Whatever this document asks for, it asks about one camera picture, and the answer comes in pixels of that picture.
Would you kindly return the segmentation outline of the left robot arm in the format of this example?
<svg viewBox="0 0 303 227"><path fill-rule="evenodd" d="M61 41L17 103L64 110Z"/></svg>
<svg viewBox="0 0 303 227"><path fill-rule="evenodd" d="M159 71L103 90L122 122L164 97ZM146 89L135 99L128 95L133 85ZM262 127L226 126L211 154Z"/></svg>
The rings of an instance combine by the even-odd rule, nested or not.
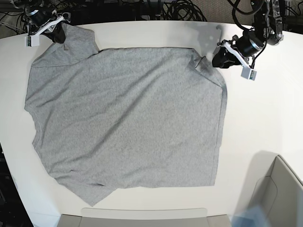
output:
<svg viewBox="0 0 303 227"><path fill-rule="evenodd" d="M244 12L238 8L240 1L228 1L232 6L232 19L243 30L242 37L234 35L231 40L222 40L218 43L218 53L213 57L212 65L215 68L227 69L230 66L241 65L241 59L254 68L256 58L266 46L277 45L283 39L283 20L280 14L278 0L252 0L252 10ZM253 16L252 28L248 29L240 24L236 12L245 16Z"/></svg>

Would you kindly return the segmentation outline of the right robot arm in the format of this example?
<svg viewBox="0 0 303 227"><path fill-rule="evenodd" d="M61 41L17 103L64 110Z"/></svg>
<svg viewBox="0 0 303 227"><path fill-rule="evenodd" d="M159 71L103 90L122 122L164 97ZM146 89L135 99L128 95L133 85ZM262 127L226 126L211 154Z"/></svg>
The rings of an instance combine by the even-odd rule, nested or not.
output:
<svg viewBox="0 0 303 227"><path fill-rule="evenodd" d="M27 47L39 46L40 35L48 37L54 43L65 42L62 22L70 23L70 12L58 13L55 8L48 7L45 0L12 0L11 3L24 11L28 30L25 37Z"/></svg>

